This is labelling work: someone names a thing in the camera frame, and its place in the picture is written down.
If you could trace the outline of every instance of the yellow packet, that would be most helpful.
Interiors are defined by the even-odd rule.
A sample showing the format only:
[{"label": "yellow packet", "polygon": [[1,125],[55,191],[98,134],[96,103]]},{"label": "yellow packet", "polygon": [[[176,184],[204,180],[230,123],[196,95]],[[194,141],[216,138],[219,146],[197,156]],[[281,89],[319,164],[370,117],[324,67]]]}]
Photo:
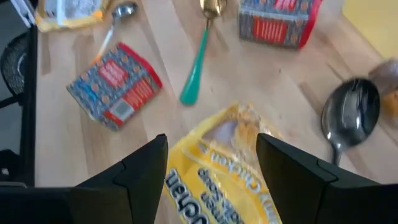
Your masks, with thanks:
[{"label": "yellow packet", "polygon": [[57,8],[58,0],[39,0],[35,20],[41,32],[62,28],[79,28],[102,22],[109,0],[63,0],[63,6]]},{"label": "yellow packet", "polygon": [[259,168],[258,133],[280,138],[251,106],[233,105],[170,150],[164,192],[182,223],[282,223]]}]

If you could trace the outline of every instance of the teal plastic handle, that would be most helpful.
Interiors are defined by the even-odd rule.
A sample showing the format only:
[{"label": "teal plastic handle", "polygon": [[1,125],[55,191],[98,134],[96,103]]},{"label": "teal plastic handle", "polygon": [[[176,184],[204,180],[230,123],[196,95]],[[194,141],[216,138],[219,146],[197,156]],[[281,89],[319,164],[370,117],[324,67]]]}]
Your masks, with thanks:
[{"label": "teal plastic handle", "polygon": [[201,38],[199,51],[193,63],[191,74],[189,75],[187,82],[185,83],[184,89],[182,90],[180,95],[180,101],[185,105],[193,105],[198,99],[201,68],[203,65],[203,58],[205,57],[207,43],[207,33],[208,29],[206,28],[203,33],[203,37]]}]

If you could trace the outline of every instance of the spoon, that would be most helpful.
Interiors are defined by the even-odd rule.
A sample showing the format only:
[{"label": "spoon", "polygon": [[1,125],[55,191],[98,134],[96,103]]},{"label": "spoon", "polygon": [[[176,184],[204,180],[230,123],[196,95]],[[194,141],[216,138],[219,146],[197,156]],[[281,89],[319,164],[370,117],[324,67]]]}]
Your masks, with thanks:
[{"label": "spoon", "polygon": [[135,2],[124,2],[124,3],[119,4],[118,6],[116,6],[116,8],[113,9],[112,26],[111,26],[111,28],[109,28],[109,31],[106,34],[106,37],[104,39],[104,42],[102,43],[101,48],[99,49],[96,57],[94,58],[94,60],[91,64],[94,64],[95,62],[97,62],[104,54],[106,46],[108,45],[109,41],[112,38],[113,30],[116,26],[116,23],[119,22],[122,18],[129,17],[129,16],[133,15],[134,13],[136,13],[137,8],[138,8],[138,5]]},{"label": "spoon", "polygon": [[370,136],[379,112],[379,92],[367,79],[349,80],[331,94],[323,108],[322,130],[334,150],[334,165],[339,165],[343,152]]},{"label": "spoon", "polygon": [[201,68],[207,43],[208,29],[214,18],[221,15],[226,6],[226,0],[200,0],[200,7],[203,15],[207,18],[206,29],[201,38],[199,51],[193,63],[191,73],[181,92],[180,101],[185,105],[193,105],[198,99]]}]

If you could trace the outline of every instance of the spoon handle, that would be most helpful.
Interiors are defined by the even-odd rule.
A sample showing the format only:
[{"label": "spoon handle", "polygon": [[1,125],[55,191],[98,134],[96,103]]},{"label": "spoon handle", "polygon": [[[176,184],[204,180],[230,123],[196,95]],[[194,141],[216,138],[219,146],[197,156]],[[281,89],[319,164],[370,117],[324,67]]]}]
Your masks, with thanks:
[{"label": "spoon handle", "polygon": [[338,166],[340,164],[341,152],[333,148],[333,164]]},{"label": "spoon handle", "polygon": [[99,49],[97,55],[95,56],[94,60],[92,61],[91,66],[94,65],[104,54],[104,51],[106,50],[106,46],[108,46],[108,43],[112,38],[113,30],[114,30],[114,24],[112,24],[111,28],[109,29],[108,33],[106,34],[104,42],[102,43],[101,48]]},{"label": "spoon handle", "polygon": [[203,58],[205,57],[206,43],[207,43],[208,28],[206,27],[201,38],[199,51],[193,63],[191,74],[188,76],[184,89],[180,95],[181,103],[185,105],[193,105],[196,103],[199,94],[201,68],[203,65]]}]

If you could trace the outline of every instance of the wood grain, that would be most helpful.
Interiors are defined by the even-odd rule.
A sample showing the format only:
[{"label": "wood grain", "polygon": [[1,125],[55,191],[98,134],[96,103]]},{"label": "wood grain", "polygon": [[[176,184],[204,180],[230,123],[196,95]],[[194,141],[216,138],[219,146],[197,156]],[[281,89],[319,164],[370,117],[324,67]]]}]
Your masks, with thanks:
[{"label": "wood grain", "polygon": [[[185,107],[178,96],[205,25],[199,3],[137,3],[137,14],[117,26],[112,43],[125,42],[146,58],[164,89],[118,133],[89,119],[65,89],[88,68],[110,26],[110,16],[92,27],[39,35],[43,50],[37,72],[38,186],[79,184],[160,133],[173,146],[200,121],[234,101],[253,103],[288,143],[330,161],[331,147],[320,129],[323,104],[343,80],[366,76],[382,60],[344,18],[327,32],[315,30],[300,51],[239,40],[238,1],[230,0],[209,34],[199,100]],[[398,130],[381,119],[365,143],[343,155],[341,167],[383,184],[396,183],[397,142]],[[163,196],[156,223],[177,222],[178,216],[167,205]]]}]

